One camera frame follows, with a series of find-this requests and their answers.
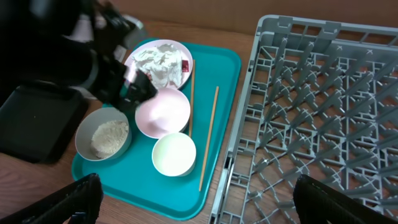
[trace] dish rack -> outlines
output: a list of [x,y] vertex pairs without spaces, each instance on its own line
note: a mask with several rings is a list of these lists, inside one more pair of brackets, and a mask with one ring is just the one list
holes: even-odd
[[299,223],[310,175],[398,216],[398,29],[264,16],[209,223]]

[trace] white tissue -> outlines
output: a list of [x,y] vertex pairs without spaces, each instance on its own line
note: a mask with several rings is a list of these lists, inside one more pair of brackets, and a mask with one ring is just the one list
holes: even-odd
[[156,88],[174,83],[182,84],[182,56],[179,49],[172,44],[151,47],[136,53],[133,57],[137,68],[150,74]]

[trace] wooden stick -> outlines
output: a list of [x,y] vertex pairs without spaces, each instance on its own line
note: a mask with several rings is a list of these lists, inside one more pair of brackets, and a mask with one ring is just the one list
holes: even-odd
[[193,94],[195,92],[195,60],[192,65],[192,85],[191,85],[191,117],[189,117],[189,137],[192,138],[193,124]]
[[218,87],[216,88],[216,94],[214,95],[214,102],[213,102],[213,110],[211,111],[209,133],[207,134],[205,158],[203,159],[203,167],[201,168],[199,191],[201,191],[201,186],[203,184],[203,177],[205,176],[205,169],[206,169],[206,163],[207,163],[207,154],[209,153],[209,145],[210,145],[210,139],[211,139],[211,131],[213,130],[214,114],[216,112],[217,97],[218,97]]

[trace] pink plate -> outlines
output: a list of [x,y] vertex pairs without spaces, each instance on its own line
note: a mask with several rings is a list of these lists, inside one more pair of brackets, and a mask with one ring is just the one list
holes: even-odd
[[[189,52],[189,50],[182,45],[181,43],[174,41],[174,40],[154,40],[151,42],[148,42],[142,46],[140,46],[139,48],[137,48],[135,51],[133,51],[131,53],[131,55],[127,58],[126,62],[124,63],[125,66],[131,68],[134,67],[133,69],[130,69],[130,71],[135,71],[135,66],[132,64],[132,56],[134,56],[136,53],[140,52],[141,50],[150,48],[150,47],[156,47],[156,46],[160,46],[162,44],[173,44],[177,49],[179,49],[181,51],[181,55],[182,55],[182,60],[187,60],[188,61],[188,67],[189,67],[189,71],[188,72],[183,72],[182,73],[182,84],[180,86],[175,86],[174,84],[167,84],[167,88],[173,88],[178,90],[179,88],[181,88],[182,86],[184,86],[184,84],[188,81],[189,76],[191,75],[192,72],[192,67],[193,67],[193,59],[192,59],[192,55],[191,52]],[[129,81],[134,80],[136,73],[135,72],[129,72],[129,74],[127,75],[127,79]]]
[[162,88],[137,109],[136,123],[143,134],[158,139],[183,130],[190,113],[189,101],[182,92]]

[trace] tray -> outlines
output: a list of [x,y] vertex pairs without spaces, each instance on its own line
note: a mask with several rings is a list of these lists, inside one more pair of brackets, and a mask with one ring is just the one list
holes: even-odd
[[[97,173],[106,195],[175,220],[193,218],[205,204],[241,69],[239,56],[231,50],[182,44],[191,51],[196,60],[192,139],[197,147],[197,163],[192,173],[185,177],[166,177],[158,173],[151,160],[156,139],[140,133],[133,116],[129,118],[132,144],[120,158],[90,162],[77,154],[72,164],[72,176],[75,180],[93,172]],[[216,86],[220,87],[217,110],[203,188],[199,192],[201,165]],[[190,99],[191,80],[186,82],[181,91]]]
[[209,223],[299,223],[300,174],[398,220],[398,29],[260,19]]

